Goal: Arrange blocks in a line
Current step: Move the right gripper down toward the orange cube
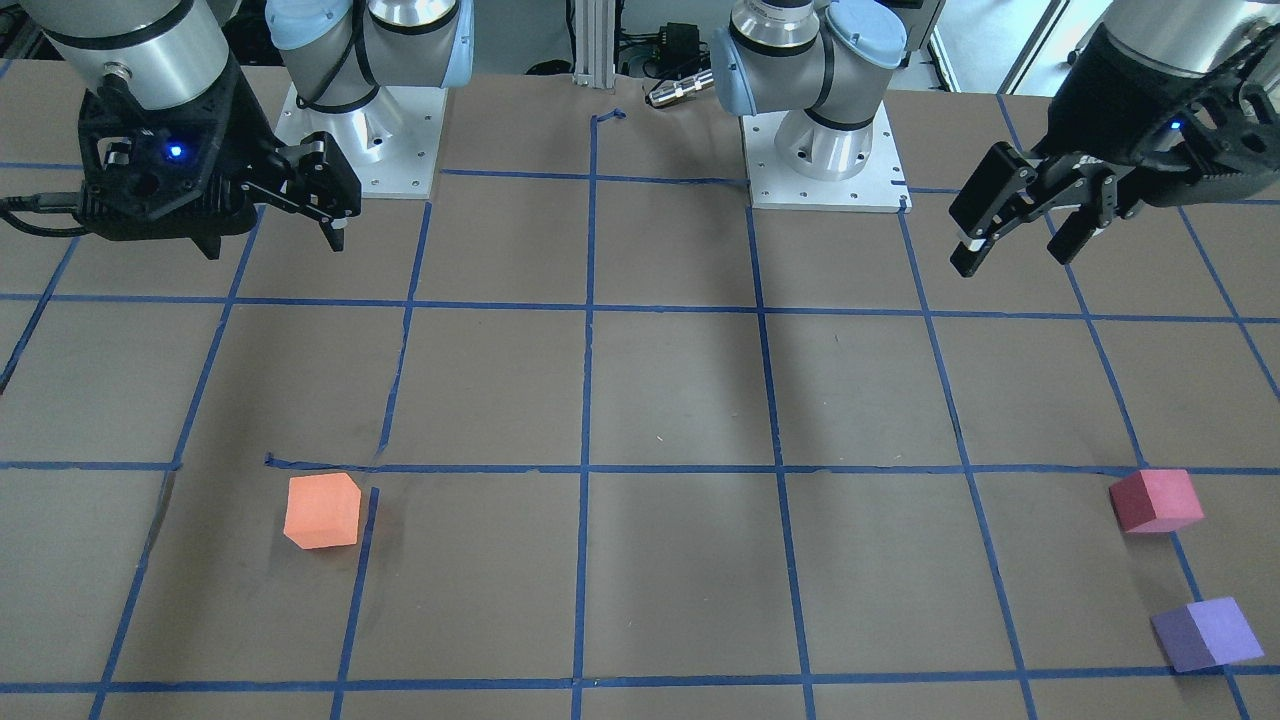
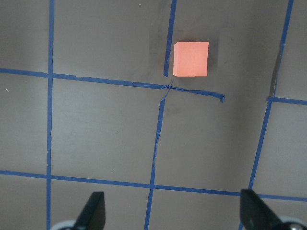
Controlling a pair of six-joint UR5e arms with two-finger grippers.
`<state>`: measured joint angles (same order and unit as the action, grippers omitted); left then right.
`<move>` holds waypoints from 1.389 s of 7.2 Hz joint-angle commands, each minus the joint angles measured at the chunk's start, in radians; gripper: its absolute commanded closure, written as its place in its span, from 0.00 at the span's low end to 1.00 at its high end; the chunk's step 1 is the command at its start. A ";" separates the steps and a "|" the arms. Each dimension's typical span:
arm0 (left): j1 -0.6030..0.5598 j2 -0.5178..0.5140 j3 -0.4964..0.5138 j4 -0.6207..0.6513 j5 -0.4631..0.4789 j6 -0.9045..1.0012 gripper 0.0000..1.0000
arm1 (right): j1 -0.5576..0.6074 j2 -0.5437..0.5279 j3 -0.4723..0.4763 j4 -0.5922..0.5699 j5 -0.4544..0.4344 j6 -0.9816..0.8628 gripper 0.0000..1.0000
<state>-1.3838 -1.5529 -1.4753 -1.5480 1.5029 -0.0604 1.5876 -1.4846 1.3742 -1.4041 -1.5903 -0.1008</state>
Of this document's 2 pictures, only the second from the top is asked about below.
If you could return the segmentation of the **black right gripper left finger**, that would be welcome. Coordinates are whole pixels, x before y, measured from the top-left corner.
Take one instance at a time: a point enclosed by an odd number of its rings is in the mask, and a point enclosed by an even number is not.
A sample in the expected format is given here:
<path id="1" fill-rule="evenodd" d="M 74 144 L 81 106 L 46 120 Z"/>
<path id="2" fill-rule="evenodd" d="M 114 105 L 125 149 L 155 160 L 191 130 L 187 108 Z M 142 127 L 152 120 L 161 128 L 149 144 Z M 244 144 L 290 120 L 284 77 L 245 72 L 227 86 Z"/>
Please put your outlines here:
<path id="1" fill-rule="evenodd" d="M 104 192 L 93 192 L 74 224 L 75 230 L 103 230 L 106 223 Z"/>

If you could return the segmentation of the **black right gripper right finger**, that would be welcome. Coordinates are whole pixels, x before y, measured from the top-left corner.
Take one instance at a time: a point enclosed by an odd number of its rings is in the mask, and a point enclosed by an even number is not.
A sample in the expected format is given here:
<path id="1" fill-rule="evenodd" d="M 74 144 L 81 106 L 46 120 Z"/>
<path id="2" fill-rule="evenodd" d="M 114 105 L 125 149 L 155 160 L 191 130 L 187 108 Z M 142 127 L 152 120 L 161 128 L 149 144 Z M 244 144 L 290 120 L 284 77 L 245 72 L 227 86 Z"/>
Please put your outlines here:
<path id="1" fill-rule="evenodd" d="M 246 230 L 290 230 L 290 222 L 281 219 L 250 189 L 240 192 L 240 221 Z"/>

